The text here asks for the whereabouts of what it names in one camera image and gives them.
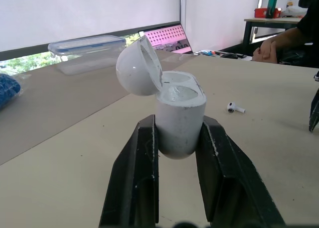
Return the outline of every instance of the earbud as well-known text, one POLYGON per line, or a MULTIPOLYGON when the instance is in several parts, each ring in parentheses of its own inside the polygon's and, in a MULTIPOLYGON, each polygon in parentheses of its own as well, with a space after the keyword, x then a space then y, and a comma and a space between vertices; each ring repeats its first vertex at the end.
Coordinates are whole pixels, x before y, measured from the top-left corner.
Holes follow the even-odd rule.
POLYGON ((240 107, 237 107, 234 102, 231 102, 231 103, 229 103, 229 104, 227 105, 227 111, 229 111, 230 113, 233 113, 233 112, 235 112, 235 111, 238 111, 238 112, 241 112, 241 113, 243 113, 243 114, 246 112, 245 109, 242 109, 242 108, 240 108, 240 107))

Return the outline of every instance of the green water bottle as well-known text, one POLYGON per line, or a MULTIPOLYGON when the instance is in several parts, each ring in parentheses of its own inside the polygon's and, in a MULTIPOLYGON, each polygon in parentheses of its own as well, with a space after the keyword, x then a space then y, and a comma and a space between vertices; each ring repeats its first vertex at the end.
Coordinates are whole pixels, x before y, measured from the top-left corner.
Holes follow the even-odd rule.
POLYGON ((277 0, 269 0, 266 12, 266 18, 274 18, 277 0))

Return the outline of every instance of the blue object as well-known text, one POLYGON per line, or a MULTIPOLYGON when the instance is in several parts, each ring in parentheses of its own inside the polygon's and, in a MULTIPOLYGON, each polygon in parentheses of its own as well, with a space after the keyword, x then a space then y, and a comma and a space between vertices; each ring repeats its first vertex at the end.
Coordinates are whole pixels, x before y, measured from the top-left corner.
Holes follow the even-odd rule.
POLYGON ((0 74, 0 109, 21 90, 20 84, 11 76, 0 74))
POLYGON ((204 55, 207 55, 207 56, 212 56, 213 55, 213 53, 211 52, 211 51, 208 51, 208 50, 202 50, 202 52, 203 52, 203 54, 204 55))

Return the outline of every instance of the laptop screen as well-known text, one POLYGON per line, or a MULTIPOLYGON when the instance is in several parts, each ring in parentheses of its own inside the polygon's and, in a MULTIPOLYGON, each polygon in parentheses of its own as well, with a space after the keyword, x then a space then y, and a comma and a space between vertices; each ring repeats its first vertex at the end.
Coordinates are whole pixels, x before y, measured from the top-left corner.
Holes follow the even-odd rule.
POLYGON ((182 26, 174 25, 139 31, 140 36, 146 35, 154 49, 174 53, 192 53, 182 26))

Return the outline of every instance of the white charging case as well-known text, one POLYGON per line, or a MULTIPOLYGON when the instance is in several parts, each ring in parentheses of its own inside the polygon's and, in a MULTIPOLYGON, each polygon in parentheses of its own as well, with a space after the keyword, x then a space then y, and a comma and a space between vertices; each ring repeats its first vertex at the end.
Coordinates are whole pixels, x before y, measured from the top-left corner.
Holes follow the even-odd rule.
POLYGON ((159 150, 173 159, 191 155, 196 149, 207 101, 196 78, 181 71, 163 72, 146 36, 122 51, 116 74, 129 93, 156 95, 159 150))

